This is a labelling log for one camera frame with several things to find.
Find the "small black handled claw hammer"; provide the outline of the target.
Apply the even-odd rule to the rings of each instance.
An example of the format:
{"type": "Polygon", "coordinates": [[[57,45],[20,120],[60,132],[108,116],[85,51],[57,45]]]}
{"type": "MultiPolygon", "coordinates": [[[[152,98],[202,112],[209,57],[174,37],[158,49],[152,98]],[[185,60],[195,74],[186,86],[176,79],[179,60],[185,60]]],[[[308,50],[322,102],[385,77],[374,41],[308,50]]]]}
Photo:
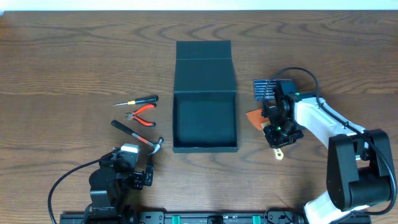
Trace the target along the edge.
{"type": "Polygon", "coordinates": [[[143,143],[149,145],[150,147],[152,147],[153,151],[151,153],[149,153],[149,155],[154,155],[162,148],[162,143],[164,142],[164,138],[162,138],[162,137],[160,137],[157,142],[151,142],[148,139],[141,136],[140,134],[137,134],[136,132],[134,132],[129,127],[120,123],[117,120],[112,120],[111,125],[114,126],[115,128],[118,128],[119,130],[125,132],[126,134],[137,138],[138,140],[142,141],[143,143]]]}

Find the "orange scraper with wooden handle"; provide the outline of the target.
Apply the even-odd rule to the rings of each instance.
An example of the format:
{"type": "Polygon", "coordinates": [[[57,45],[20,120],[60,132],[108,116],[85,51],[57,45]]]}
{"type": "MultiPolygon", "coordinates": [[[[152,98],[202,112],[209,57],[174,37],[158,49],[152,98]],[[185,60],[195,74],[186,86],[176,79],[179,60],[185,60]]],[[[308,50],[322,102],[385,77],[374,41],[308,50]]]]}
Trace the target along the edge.
{"type": "MultiPolygon", "coordinates": [[[[246,113],[246,117],[249,122],[258,130],[262,131],[265,127],[270,126],[271,122],[268,118],[264,118],[262,115],[262,110],[257,109],[253,111],[249,111],[246,113]]],[[[284,158],[284,153],[281,149],[273,149],[275,158],[277,160],[282,160],[284,158]]]]}

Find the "blue precision screwdriver set case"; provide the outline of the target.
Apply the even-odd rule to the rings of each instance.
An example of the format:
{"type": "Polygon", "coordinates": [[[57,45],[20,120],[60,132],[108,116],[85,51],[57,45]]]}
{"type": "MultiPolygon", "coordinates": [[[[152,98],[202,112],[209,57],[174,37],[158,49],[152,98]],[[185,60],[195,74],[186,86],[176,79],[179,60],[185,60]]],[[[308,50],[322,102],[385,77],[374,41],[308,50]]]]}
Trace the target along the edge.
{"type": "Polygon", "coordinates": [[[281,80],[254,80],[253,81],[253,89],[254,89],[254,99],[256,101],[272,101],[275,100],[273,89],[277,86],[278,83],[290,81],[290,79],[281,79],[281,80]]]}

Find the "dark green gift box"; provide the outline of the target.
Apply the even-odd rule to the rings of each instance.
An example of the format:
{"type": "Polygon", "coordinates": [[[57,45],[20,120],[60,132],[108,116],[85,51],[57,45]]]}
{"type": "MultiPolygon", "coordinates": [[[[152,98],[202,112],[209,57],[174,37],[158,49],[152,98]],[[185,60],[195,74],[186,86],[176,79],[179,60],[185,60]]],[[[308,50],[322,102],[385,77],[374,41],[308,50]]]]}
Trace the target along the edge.
{"type": "Polygon", "coordinates": [[[237,152],[236,94],[230,41],[178,41],[172,111],[173,151],[237,152]]]}

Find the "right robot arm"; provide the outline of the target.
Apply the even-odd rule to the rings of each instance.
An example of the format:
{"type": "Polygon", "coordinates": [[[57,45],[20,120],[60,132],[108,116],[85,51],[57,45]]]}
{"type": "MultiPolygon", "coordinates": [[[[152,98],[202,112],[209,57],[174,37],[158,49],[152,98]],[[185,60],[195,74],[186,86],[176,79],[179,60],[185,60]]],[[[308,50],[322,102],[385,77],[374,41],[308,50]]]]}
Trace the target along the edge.
{"type": "Polygon", "coordinates": [[[288,223],[370,223],[389,212],[397,198],[391,145],[381,129],[368,130],[332,109],[317,92],[300,93],[291,80],[267,82],[262,116],[270,147],[280,151],[309,130],[328,150],[326,192],[300,211],[273,208],[288,223]],[[370,212],[379,203],[385,210],[370,212]]]}

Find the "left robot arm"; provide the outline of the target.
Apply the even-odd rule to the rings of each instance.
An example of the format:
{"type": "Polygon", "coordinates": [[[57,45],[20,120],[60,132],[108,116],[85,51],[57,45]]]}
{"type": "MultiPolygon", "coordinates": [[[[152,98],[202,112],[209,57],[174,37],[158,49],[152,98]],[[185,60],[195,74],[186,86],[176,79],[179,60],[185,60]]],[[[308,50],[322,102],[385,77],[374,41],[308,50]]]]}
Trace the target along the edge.
{"type": "Polygon", "coordinates": [[[148,155],[145,171],[138,172],[137,159],[138,153],[120,147],[101,157],[99,169],[89,178],[91,204],[85,210],[83,223],[140,223],[127,201],[133,190],[152,185],[154,165],[148,155]]]}

